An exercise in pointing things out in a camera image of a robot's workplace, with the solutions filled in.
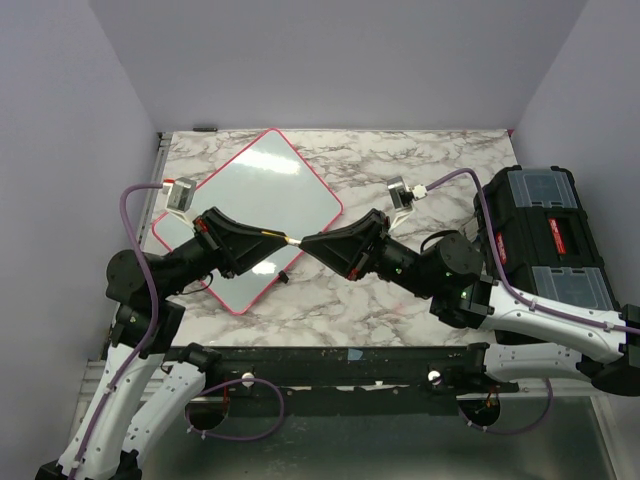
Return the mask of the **white marker pen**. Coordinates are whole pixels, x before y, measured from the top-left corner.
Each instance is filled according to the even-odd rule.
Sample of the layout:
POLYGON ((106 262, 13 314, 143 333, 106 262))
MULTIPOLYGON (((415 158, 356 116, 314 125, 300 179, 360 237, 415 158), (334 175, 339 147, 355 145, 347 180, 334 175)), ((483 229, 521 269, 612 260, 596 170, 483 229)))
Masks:
POLYGON ((299 247, 301 245, 301 241, 292 237, 289 237, 288 235, 281 233, 281 232, 275 232, 275 231, 268 231, 268 230, 263 230, 261 232, 262 235, 265 236, 271 236, 271 237, 277 237, 280 238, 282 240, 284 240, 288 245, 291 246, 296 246, 299 247))

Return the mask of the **pink framed whiteboard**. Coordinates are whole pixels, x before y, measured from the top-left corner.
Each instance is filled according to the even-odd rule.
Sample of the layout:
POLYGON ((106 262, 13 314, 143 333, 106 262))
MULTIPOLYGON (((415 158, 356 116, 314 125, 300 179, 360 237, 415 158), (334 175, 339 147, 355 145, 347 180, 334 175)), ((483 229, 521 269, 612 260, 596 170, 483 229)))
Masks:
MULTIPOLYGON (((201 213, 211 207, 239 223, 294 239, 328 229, 343 212, 335 193, 277 129, 259 135, 198 183, 192 209, 201 213)), ((301 255, 287 246, 233 279, 215 271, 208 291, 229 312, 243 314, 301 255)))

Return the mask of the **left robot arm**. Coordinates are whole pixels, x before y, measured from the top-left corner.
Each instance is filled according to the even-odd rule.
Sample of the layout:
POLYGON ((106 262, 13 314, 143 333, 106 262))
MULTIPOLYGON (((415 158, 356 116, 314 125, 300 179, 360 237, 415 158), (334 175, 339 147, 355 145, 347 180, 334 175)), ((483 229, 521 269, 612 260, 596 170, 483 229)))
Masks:
POLYGON ((215 365, 220 354, 191 344, 176 372, 141 400, 184 316, 171 296, 213 271, 241 275, 287 243, 282 232, 237 223, 211 208, 194 219, 192 239, 163 256, 138 248, 115 254, 106 295, 119 308, 101 380, 71 443, 40 467, 37 478, 141 478, 151 449, 187 403, 198 393, 214 393, 222 380, 215 365))

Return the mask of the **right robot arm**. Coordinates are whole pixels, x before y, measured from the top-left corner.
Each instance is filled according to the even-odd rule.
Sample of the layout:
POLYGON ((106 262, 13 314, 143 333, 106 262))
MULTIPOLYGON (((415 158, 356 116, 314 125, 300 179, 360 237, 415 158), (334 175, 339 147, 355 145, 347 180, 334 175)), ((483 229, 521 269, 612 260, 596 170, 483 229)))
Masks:
POLYGON ((483 257, 459 233, 422 253, 392 238, 389 219, 373 209, 348 227, 309 235, 300 249, 349 281, 370 273, 431 302, 430 312, 454 328, 505 331, 535 338, 491 345, 464 362, 460 379, 480 392, 494 381, 569 378, 604 393, 639 394, 639 310, 578 307, 516 290, 483 274, 483 257))

